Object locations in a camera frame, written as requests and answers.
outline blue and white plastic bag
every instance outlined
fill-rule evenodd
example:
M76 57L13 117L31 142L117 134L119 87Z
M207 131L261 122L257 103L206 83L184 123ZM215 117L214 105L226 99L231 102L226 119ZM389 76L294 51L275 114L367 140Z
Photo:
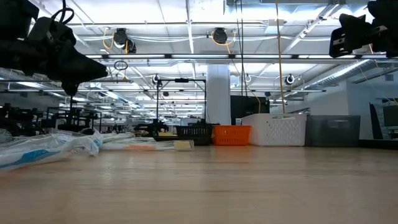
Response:
M0 170L60 161L75 154L96 156L102 141L96 131L91 136L55 133L0 144Z

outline metal rack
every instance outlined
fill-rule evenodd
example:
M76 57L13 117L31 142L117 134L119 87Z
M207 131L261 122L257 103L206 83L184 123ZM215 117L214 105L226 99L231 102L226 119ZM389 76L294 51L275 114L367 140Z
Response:
M84 117L80 117L80 113L81 112L89 112L89 113L93 113L93 114L98 114L99 115L99 130L101 130L101 126L102 126L102 112L100 111L95 111L95 110L88 110L88 109L83 109L83 108L78 108L78 110L80 110L77 114L71 114L70 112L72 111L72 109L77 109L77 108L72 108L70 107L69 109L66 108L60 108L60 107L48 107L47 108L47 115L46 115L46 121L49 120L49 113L50 110L56 110L56 111L64 111L65 115L64 117L59 117L59 118L65 118L67 121L67 125L73 125L76 122L79 121L84 121L87 118ZM94 118L90 118L91 119L91 128L94 129Z
M174 78L174 79L158 79L156 83L156 119L159 120L159 92L162 91L167 84L170 82L176 82L176 83L188 83L188 82L194 82L197 84L197 87L201 91L205 92L205 118L206 118L206 111L207 111L207 85L206 85L206 80L199 80L199 79L191 79L191 78ZM198 82L203 82L205 84L205 88L203 89Z

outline yellow cable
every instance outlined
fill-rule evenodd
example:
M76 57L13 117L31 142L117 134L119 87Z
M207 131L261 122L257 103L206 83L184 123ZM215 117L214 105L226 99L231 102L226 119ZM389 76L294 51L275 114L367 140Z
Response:
M213 40L214 43L216 43L217 45L221 45L221 46L229 45L229 44L232 44L232 42L234 42L234 40L231 40L231 42L229 42L229 43L219 44L219 43L217 43L217 42L214 40L213 37L214 37L214 31L211 32L211 39Z
M369 44L369 50L371 51L371 53L373 54L373 50L372 50L372 46L371 44ZM376 63L376 67L379 68L379 65L377 64L377 61L375 60L374 63ZM369 81L368 78L366 77L366 75L362 72L362 75L365 77L366 81ZM397 100L393 97L392 100L394 100L394 103L396 104L396 106L398 106L398 102Z
M282 97L282 111L285 113L285 96L282 85L282 49L280 48L280 31L279 31L279 10L278 10L278 0L275 0L276 7L276 24L278 31L278 54L279 54L279 86L280 86L280 95Z
M245 86L246 86L246 88L249 89L249 91L253 94L254 97L256 97L257 101L259 102L259 112L258 113L260 113L261 112L261 101L260 101L260 99L251 91L251 89L246 84L245 84Z
M369 44L369 49L370 49L371 53L373 54L373 50L372 50L371 44ZM376 63L376 67L379 68L379 65L377 64L376 60L374 61L374 63Z
M104 44L104 47L105 47L106 49L112 49L112 47L113 47L113 36L114 36L114 33L112 34L112 40L111 40L111 46L110 46L110 47L108 47L108 46L105 44L105 39L102 40L102 43Z
M229 51L228 45L225 45L225 46L226 46L226 49L228 50L228 53L231 54L231 52Z
M235 63L234 63L234 66L235 66L236 71L238 72L239 76L242 77L243 73L239 72L239 70L238 70L238 68L236 67L236 64L235 64ZM259 112L258 112L258 113L260 113L260 112L261 112L261 101L260 101L260 99L259 99L259 98L256 96L256 94L254 94L254 92L251 91L251 89L246 85L246 82L245 82L245 85L244 85L244 86L245 86L246 88L249 89L249 91L251 92L251 94L253 94L253 96L256 97L257 101L259 102Z

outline plastic bag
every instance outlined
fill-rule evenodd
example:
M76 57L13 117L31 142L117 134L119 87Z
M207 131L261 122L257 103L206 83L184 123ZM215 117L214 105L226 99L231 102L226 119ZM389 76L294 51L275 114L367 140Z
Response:
M102 135L72 136L65 133L46 134L0 144L0 169L55 162L74 154L98 155Z
M5 129L0 129L0 144L10 141L12 141L12 134Z
M137 150L137 151L191 151L193 141L160 141L153 138L126 138L108 141L101 150Z

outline ceiling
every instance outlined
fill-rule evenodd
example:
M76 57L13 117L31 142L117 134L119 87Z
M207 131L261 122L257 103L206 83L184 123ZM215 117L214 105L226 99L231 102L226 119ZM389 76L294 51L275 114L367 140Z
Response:
M61 0L29 0L40 6L40 16L50 16L62 8ZM243 4L237 4L236 11L233 1L226 0L67 0L67 6L75 11L75 17L68 26L73 29L78 40L76 49L87 55L99 54L123 54L121 49L111 45L112 33L116 28L126 28L129 38L137 46L137 54L228 54L226 46L217 45L211 38L211 32L216 27L224 27L231 42L229 51L231 54L240 54L237 19L243 18L239 35L242 35L244 54L278 54L277 22L280 28L280 47L283 54L301 55L327 55L330 34L340 27L338 16L341 13L360 16L371 16L365 9L367 1L347 0L347 4L328 5L326 0L299 1L291 4L291 1L279 1L279 20L275 4L272 1L243 0ZM368 49L357 52L365 54ZM116 79L129 82L96 83L91 87L110 90L141 90L152 88L152 78L158 74L161 78L197 78L205 79L207 65L214 63L210 60L151 60L151 66L147 66L147 60L127 60L129 68L118 73L114 70L112 60L100 60L109 67L111 75L106 79ZM241 62L235 60L235 64L228 63L231 76L239 76ZM331 61L299 61L282 64L282 76L292 74L296 78L296 86L310 82L322 73L336 67L339 62ZM244 71L249 75L249 83L252 89L279 89L279 64L262 63L261 61L244 61ZM199 88L195 83L170 83L167 88L195 89ZM89 89L90 84L81 85L80 89ZM153 103L150 98L153 93L143 94L136 92L115 93L126 102ZM97 103L119 103L110 96L98 96L95 92L80 93L79 97L87 98ZM203 92L170 93L164 98L189 98L203 99ZM186 106L202 111L202 107ZM165 109L173 112L170 106Z

